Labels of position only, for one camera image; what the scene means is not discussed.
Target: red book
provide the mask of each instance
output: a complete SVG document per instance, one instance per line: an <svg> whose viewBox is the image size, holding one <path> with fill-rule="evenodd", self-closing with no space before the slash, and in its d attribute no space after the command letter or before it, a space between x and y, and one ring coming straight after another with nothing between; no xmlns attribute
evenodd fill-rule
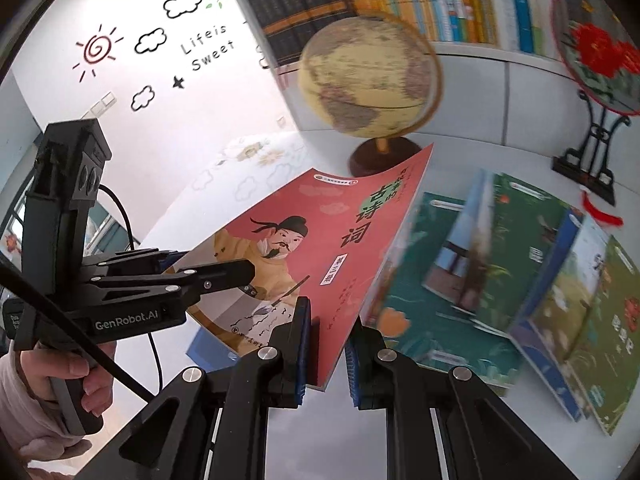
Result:
<svg viewBox="0 0 640 480"><path fill-rule="evenodd" d="M239 355L268 343L306 296L319 318L318 377L324 390L358 314L382 290L398 256L433 145L402 164L353 179L309 170L207 238L174 270L247 258L246 287L202 296L190 314Z"/></svg>

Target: metal screw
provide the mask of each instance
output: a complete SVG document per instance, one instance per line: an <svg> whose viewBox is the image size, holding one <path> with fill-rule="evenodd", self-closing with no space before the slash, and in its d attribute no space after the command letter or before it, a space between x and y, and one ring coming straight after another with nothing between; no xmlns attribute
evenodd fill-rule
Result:
<svg viewBox="0 0 640 480"><path fill-rule="evenodd" d="M202 377L202 370L199 368L187 368L182 372L182 378L188 383L194 383Z"/></svg>
<svg viewBox="0 0 640 480"><path fill-rule="evenodd" d="M398 354L396 354L396 352L394 352L391 348L383 348L378 352L378 359L386 363L395 361L396 357L398 357Z"/></svg>
<svg viewBox="0 0 640 480"><path fill-rule="evenodd" d="M473 374L469 368L456 366L453 368L453 376L459 381L468 381Z"/></svg>
<svg viewBox="0 0 640 480"><path fill-rule="evenodd" d="M263 361L274 359L278 356L278 350L273 346L265 346L258 350L258 357Z"/></svg>

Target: sun drawing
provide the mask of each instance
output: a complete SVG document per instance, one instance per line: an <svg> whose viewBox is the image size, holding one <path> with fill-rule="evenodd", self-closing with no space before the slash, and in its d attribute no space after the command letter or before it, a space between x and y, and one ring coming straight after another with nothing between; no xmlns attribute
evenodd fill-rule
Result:
<svg viewBox="0 0 640 480"><path fill-rule="evenodd" d="M89 65L87 69L88 68L91 69L91 74L94 77L95 77L94 65L96 65L97 63L100 63L103 59L111 59L115 61L115 58L110 54L111 49L115 43L118 43L119 41L124 40L124 37L119 38L115 41L111 40L111 36L113 35L113 33L116 31L117 28L118 27L113 27L113 30L109 33L108 36L105 36L105 35L99 36L98 34L102 32L102 25L100 25L100 28L98 28L98 34L94 34L89 39L89 41L87 41L86 43L80 43L79 41L76 41L76 45L84 49L82 52L82 57L84 58L84 62ZM78 68L80 65L81 63L77 63L73 67L73 70ZM82 75L80 76L79 82L82 82L82 80L84 79L87 69L82 70Z"/></svg>

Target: black hat in illustration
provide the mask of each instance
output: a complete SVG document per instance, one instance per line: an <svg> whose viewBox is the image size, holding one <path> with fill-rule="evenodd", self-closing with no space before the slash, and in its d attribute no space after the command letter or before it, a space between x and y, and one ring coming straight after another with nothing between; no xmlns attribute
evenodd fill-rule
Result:
<svg viewBox="0 0 640 480"><path fill-rule="evenodd" d="M305 237L309 232L309 228L306 226L306 218L302 216L289 216L279 224L276 224L275 222L257 222L253 218L251 218L251 222L262 226L253 231L254 233L259 233L260 231L264 231L265 229L274 228L276 229L276 231L279 231L280 229L293 231Z"/></svg>

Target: pink sleeve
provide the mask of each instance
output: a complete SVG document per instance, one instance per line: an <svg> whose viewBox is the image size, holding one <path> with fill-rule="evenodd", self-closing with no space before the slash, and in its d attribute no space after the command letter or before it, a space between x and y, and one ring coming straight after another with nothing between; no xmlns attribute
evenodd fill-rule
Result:
<svg viewBox="0 0 640 480"><path fill-rule="evenodd" d="M15 368L18 354L0 358L0 429L24 463L78 456L91 447L82 437L66 432L54 402L30 397Z"/></svg>

